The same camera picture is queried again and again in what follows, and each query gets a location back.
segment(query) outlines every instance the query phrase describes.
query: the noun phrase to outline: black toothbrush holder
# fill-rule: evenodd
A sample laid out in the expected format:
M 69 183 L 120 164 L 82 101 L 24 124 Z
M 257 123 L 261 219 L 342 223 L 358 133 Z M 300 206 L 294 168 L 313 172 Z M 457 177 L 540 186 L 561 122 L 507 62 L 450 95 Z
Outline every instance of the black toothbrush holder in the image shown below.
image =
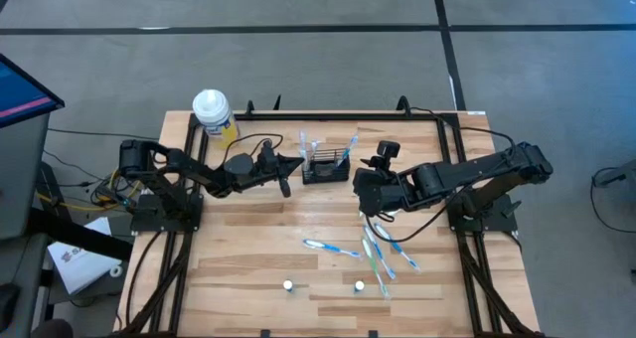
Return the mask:
M 349 155 L 343 159 L 347 149 L 320 149 L 309 157 L 309 163 L 302 169 L 302 183 L 318 184 L 349 180 L 351 161 Z

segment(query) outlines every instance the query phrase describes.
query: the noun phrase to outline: wooden tabletop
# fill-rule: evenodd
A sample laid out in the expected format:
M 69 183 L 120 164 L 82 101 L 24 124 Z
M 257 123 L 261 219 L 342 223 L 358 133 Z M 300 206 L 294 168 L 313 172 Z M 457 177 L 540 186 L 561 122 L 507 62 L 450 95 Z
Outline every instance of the wooden tabletop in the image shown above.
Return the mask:
M 461 125 L 488 128 L 483 114 L 459 112 Z M 183 148 L 189 111 L 167 112 L 160 142 Z M 215 199 L 207 193 L 201 227 L 194 235 L 184 295 L 179 336 L 257 336 L 270 329 L 272 336 L 469 336 L 472 334 L 457 242 L 444 215 L 411 241 L 404 250 L 421 266 L 417 274 L 403 257 L 380 242 L 397 279 L 389 284 L 392 299 L 382 298 L 366 260 L 305 248 L 303 239 L 362 251 L 362 221 L 353 193 L 353 173 L 361 158 L 376 153 L 382 139 L 401 144 L 392 169 L 399 171 L 422 162 L 440 161 L 437 129 L 430 121 L 240 121 L 241 135 L 259 132 L 285 136 L 277 149 L 298 155 L 298 131 L 323 142 L 321 148 L 346 145 L 359 133 L 352 152 L 350 182 L 304 186 L 300 170 L 289 178 L 291 197 L 283 198 L 278 184 L 268 183 Z M 452 143 L 450 130 L 447 131 Z M 462 131 L 468 159 L 494 152 L 489 134 Z M 250 152 L 259 138 L 249 139 L 231 154 Z M 198 144 L 195 145 L 196 156 Z M 451 154 L 455 160 L 454 147 Z M 216 167 L 223 150 L 211 144 L 206 163 Z M 402 213 L 386 224 L 394 237 L 404 237 L 425 223 L 440 206 Z M 153 234 L 143 234 L 134 244 L 130 267 Z M 143 262 L 134 287 L 132 315 L 155 289 L 165 243 L 163 234 Z M 530 295 L 519 248 L 498 233 L 485 237 L 495 287 L 518 317 L 531 329 L 539 324 Z M 132 269 L 128 272 L 119 304 L 124 317 Z M 282 287 L 290 279 L 292 293 Z M 354 294 L 354 283 L 366 287 Z M 478 288 L 484 329 L 488 330 L 485 298 Z M 166 329 L 172 301 L 166 295 L 161 327 Z

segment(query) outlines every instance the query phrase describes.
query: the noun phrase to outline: gray carpet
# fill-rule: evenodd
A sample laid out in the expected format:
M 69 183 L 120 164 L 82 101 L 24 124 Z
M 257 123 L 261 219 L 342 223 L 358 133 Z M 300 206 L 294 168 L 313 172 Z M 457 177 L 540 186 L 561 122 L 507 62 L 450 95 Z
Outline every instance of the gray carpet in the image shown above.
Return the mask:
M 445 0 L 451 25 L 636 23 L 636 0 Z M 0 28 L 436 24 L 433 0 L 9 0 Z M 636 158 L 636 32 L 452 33 L 468 109 L 538 144 L 551 180 L 514 192 L 524 261 L 544 332 L 629 337 L 636 236 L 594 218 L 589 178 Z M 158 136 L 163 115 L 204 87 L 234 109 L 390 109 L 398 97 L 454 107 L 439 33 L 3 36 L 0 52 L 67 102 L 51 125 Z M 49 133 L 46 147 L 95 174 L 119 139 Z M 498 148 L 505 143 L 497 142 Z M 51 163 L 62 183 L 83 175 Z M 634 188 L 596 192 L 601 215 L 636 230 Z M 68 189 L 71 196 L 85 197 Z M 105 334 L 117 299 L 58 305 L 78 336 Z

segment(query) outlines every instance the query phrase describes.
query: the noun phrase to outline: bottle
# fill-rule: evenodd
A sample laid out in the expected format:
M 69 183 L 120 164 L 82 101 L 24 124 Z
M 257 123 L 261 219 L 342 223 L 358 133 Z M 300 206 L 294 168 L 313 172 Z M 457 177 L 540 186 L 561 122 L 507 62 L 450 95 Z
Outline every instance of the bottle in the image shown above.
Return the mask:
M 195 115 L 211 139 L 227 148 L 239 138 L 239 128 L 226 96 L 216 89 L 204 89 L 192 101 Z

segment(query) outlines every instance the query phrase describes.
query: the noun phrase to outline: computer screen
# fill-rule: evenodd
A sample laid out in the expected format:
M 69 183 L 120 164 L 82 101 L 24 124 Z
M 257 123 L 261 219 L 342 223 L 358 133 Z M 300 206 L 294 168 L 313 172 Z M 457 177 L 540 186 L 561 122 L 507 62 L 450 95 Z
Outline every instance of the computer screen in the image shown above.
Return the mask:
M 63 106 L 61 99 L 0 55 L 0 128 Z

